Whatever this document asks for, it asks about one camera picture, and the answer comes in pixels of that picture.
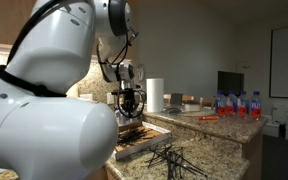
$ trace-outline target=granite countertop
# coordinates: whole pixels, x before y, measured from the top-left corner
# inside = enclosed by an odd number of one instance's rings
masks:
[[[161,144],[171,143],[173,147],[182,147],[184,158],[194,166],[202,169],[207,174],[207,179],[242,179],[250,163],[243,158],[234,157],[230,152],[216,150],[214,144],[203,138],[181,139],[171,137],[162,141]],[[167,179],[167,163],[161,162],[148,168],[149,161],[153,153],[148,149],[131,154],[118,161],[110,158],[106,163],[106,168],[116,179]],[[184,179],[206,179],[204,176],[182,170]]]
[[[204,112],[206,115],[214,114],[212,110],[204,109]],[[268,121],[264,116],[259,120],[229,116],[216,121],[201,121],[197,120],[198,114],[185,112],[178,115],[144,112],[144,115],[238,143],[249,143]]]
[[[0,180],[18,180],[17,174],[12,170],[0,173]]]

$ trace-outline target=cabinet door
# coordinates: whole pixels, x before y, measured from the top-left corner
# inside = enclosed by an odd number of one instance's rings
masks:
[[[29,19],[36,0],[0,0],[0,44],[12,45]]]

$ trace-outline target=kitchen cabinet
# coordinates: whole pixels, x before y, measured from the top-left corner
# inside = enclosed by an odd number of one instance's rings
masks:
[[[90,174],[85,180],[116,180],[110,171],[105,166],[102,166],[99,170]]]
[[[0,44],[12,45],[29,19],[36,0],[0,0]]]

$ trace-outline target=wall outlet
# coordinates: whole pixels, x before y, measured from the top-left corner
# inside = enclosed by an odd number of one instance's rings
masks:
[[[106,97],[107,97],[107,104],[114,104],[114,95],[112,95],[111,93],[107,93]]]

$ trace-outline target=plastic bottle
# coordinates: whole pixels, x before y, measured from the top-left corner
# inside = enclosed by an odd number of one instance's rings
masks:
[[[237,97],[235,91],[230,90],[226,99],[226,115],[231,116],[237,113]]]
[[[260,92],[254,91],[253,96],[250,99],[250,115],[253,119],[259,119],[261,117],[261,100],[260,100]]]
[[[241,91],[241,95],[237,98],[237,115],[246,117],[249,114],[249,100],[246,98],[246,91]]]
[[[215,99],[215,113],[219,117],[225,117],[225,103],[226,103],[226,97],[223,95],[223,91],[218,90]]]

